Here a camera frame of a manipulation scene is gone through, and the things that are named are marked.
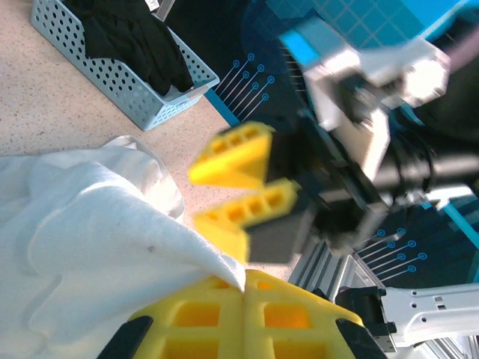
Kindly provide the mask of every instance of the black cylinder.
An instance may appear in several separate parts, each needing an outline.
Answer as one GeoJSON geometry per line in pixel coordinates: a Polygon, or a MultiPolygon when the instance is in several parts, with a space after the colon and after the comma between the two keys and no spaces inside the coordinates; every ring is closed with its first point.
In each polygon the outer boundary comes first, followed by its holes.
{"type": "Polygon", "coordinates": [[[373,183],[380,193],[429,191],[447,185],[471,185],[479,179],[479,146],[415,129],[399,132],[373,183]]]}

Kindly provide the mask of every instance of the speckled floor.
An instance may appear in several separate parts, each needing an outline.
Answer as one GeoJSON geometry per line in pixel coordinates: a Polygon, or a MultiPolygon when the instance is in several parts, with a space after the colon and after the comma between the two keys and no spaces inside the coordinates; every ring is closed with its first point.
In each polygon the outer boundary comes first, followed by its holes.
{"type": "MultiPolygon", "coordinates": [[[[0,1],[0,156],[98,147],[114,136],[134,135],[177,182],[186,225],[192,213],[237,194],[193,187],[186,178],[205,139],[227,126],[207,100],[142,132],[31,27],[31,6],[30,0],[0,1]]],[[[286,279],[291,266],[259,267],[286,279]]]]}

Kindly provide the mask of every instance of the white towel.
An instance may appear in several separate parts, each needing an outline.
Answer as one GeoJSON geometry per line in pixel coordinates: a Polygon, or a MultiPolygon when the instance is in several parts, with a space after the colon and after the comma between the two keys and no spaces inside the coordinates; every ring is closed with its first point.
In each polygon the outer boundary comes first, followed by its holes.
{"type": "Polygon", "coordinates": [[[243,266],[175,220],[176,185],[130,140],[0,159],[0,358],[95,358],[191,283],[244,289],[243,266]]]}

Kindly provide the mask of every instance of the black clothing in basket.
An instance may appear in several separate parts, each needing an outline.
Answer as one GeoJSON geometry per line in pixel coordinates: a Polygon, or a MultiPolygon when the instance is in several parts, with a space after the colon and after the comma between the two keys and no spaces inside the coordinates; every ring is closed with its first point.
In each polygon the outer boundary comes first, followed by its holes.
{"type": "Polygon", "coordinates": [[[65,0],[82,21],[85,54],[128,65],[160,95],[173,85],[193,86],[188,67],[168,27],[150,14],[144,0],[65,0]]]}

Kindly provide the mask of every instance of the perforated basket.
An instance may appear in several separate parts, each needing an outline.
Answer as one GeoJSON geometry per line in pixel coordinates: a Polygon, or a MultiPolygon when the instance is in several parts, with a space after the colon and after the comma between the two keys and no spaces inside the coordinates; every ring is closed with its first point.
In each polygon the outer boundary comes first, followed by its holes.
{"type": "Polygon", "coordinates": [[[219,83],[218,76],[173,31],[195,86],[186,93],[172,87],[160,96],[120,61],[87,59],[82,23],[61,1],[34,0],[31,24],[144,131],[191,107],[219,83]]]}

